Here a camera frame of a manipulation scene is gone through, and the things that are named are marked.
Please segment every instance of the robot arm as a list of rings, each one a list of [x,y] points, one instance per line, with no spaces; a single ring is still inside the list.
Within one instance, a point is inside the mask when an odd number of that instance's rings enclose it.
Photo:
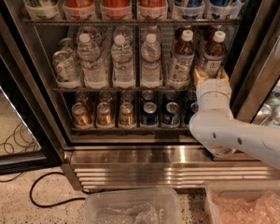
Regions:
[[[199,112],[189,122],[192,135],[217,157],[236,149],[280,169],[280,129],[241,122],[230,110],[231,87],[221,79],[197,86]]]

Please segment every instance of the brown bottle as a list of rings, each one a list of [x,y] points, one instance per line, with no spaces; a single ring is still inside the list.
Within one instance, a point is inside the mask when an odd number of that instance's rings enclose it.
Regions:
[[[185,30],[173,46],[172,59],[169,64],[168,79],[173,82],[189,80],[189,70],[192,66],[195,49],[192,43],[193,32]]]
[[[213,39],[203,46],[203,52],[199,60],[199,69],[209,78],[216,78],[219,67],[226,55],[226,49],[223,44],[225,33],[215,32]]]

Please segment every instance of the bottle label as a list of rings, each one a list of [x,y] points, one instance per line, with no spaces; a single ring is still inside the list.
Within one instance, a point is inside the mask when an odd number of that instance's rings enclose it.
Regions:
[[[194,54],[190,56],[179,55],[173,52],[173,58],[169,67],[169,80],[182,82],[189,80],[189,70],[193,63]]]
[[[209,77],[214,77],[222,63],[224,56],[209,56],[205,52],[200,59],[199,67]]]
[[[86,80],[90,82],[102,82],[107,79],[105,73],[105,62],[102,56],[95,62],[81,61]]]

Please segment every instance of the floor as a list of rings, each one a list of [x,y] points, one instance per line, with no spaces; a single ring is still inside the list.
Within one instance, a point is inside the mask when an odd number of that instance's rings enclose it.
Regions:
[[[17,113],[0,92],[0,155],[39,149],[37,142],[25,128]],[[84,223],[84,200],[65,203],[51,208],[39,208],[30,198],[34,182],[42,175],[60,172],[59,167],[0,176],[0,224]],[[40,180],[33,192],[38,204],[50,205],[73,198],[86,198],[87,194],[74,191],[65,176],[49,175]],[[204,212],[205,192],[190,189],[178,195],[181,206],[181,224],[207,224]]]

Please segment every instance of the bottle cap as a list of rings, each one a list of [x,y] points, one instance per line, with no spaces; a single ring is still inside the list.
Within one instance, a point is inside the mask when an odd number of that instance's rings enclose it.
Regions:
[[[148,43],[155,43],[157,40],[157,37],[155,34],[147,34],[147,38],[146,38],[146,41]]]
[[[191,41],[193,39],[193,32],[191,30],[185,30],[181,36],[184,41]]]
[[[217,32],[215,32],[215,34],[214,34],[214,37],[213,37],[213,40],[215,41],[215,42],[218,42],[218,43],[221,43],[221,42],[223,42],[224,40],[225,40],[225,33],[224,32],[222,32],[222,31],[217,31]]]
[[[125,43],[125,37],[122,34],[115,36],[114,42],[117,45],[123,45]]]
[[[90,42],[91,41],[91,37],[89,34],[81,34],[78,39],[80,40],[80,42]]]
[[[191,25],[183,25],[182,27],[189,29],[191,27]]]
[[[151,30],[157,30],[158,26],[148,26],[148,28],[151,29]]]

